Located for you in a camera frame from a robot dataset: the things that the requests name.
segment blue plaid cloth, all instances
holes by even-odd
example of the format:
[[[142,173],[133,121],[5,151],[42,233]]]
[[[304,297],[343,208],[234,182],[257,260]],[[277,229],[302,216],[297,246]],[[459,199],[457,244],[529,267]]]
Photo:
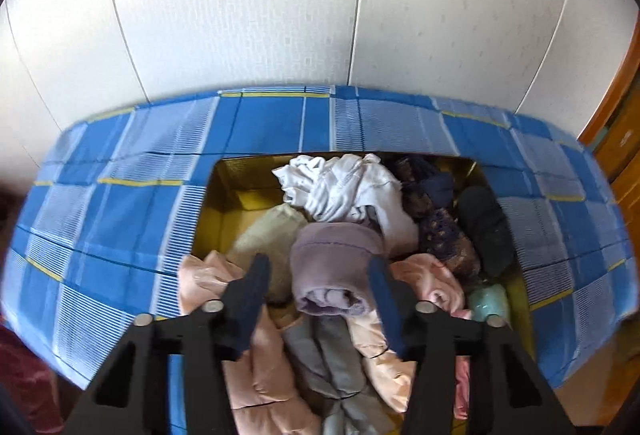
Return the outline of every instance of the blue plaid cloth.
[[[27,197],[6,260],[10,326],[86,387],[136,314],[178,314],[176,269],[191,250],[217,161],[329,150],[480,164],[510,221],[538,363],[551,385],[637,309],[620,211],[590,153],[565,132],[448,98],[299,86],[172,98],[66,130]],[[179,365],[172,359],[174,377]],[[172,387],[172,403],[180,394]],[[172,422],[181,433],[184,414],[174,411]]]

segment floor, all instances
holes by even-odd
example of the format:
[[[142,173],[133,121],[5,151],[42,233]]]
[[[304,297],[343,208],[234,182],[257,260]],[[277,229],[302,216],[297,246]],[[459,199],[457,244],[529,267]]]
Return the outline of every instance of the floor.
[[[639,377],[640,319],[636,318],[623,323],[556,395],[576,426],[607,425]]]

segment gray cloth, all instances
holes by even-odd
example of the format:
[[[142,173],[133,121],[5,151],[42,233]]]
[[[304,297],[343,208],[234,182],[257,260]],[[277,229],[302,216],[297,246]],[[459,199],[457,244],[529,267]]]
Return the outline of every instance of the gray cloth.
[[[343,318],[302,315],[281,333],[302,380],[300,395],[322,418],[322,435],[385,435],[395,428],[367,384]]]
[[[350,222],[304,227],[291,247],[292,291],[299,311],[359,316],[374,308],[367,267],[384,244],[375,231]]]

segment pink puffer jacket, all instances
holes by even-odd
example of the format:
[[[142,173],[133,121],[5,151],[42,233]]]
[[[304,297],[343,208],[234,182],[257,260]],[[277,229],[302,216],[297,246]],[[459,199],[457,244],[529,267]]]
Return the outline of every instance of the pink puffer jacket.
[[[406,281],[418,300],[432,301],[452,316],[471,318],[464,310],[465,296],[460,284],[444,264],[432,255],[413,255],[389,266],[394,278]],[[414,379],[415,363],[402,361],[389,350],[377,311],[347,318],[351,340],[360,353],[365,372],[380,397],[395,411],[406,411]],[[456,358],[456,401],[453,414],[466,419],[469,405],[469,360]]]
[[[180,312],[218,299],[242,269],[212,251],[204,261],[185,256],[178,269]],[[239,435],[318,435],[320,421],[298,395],[283,342],[265,306],[251,346],[238,361],[223,361],[226,387]]]

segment white cloth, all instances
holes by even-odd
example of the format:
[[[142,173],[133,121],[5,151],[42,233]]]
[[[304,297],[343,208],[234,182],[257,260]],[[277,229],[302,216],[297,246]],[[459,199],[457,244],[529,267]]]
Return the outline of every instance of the white cloth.
[[[325,160],[298,155],[273,170],[284,191],[284,202],[305,208],[317,222],[354,222],[376,212],[390,256],[405,255],[418,247],[418,227],[402,209],[401,183],[368,153],[364,158],[347,153]]]

